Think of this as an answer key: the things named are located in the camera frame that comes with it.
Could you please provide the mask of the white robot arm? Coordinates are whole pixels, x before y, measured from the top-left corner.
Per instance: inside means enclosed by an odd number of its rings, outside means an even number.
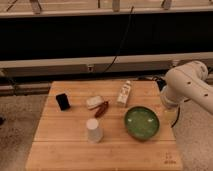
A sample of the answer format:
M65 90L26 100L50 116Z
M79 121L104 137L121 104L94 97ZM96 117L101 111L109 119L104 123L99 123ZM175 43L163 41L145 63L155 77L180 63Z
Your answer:
M175 114L171 123L179 120L180 103L188 98L213 115L213 86L205 82L208 77L207 66L200 61L192 61L176 66L165 74L166 85L160 92L160 99L166 111Z

